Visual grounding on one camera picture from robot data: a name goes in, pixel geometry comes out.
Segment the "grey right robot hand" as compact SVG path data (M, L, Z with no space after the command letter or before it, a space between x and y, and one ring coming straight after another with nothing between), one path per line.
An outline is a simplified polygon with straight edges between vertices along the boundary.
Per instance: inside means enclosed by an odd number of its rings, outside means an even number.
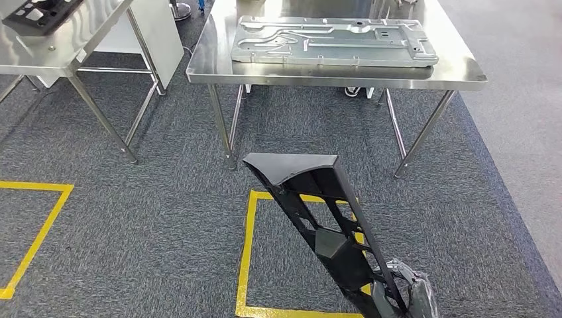
M406 312L393 306L385 293L382 282L373 281L371 297L381 317L439 317L435 293L426 273L411 269L407 264L392 259L386 263L391 274L404 279L408 284Z

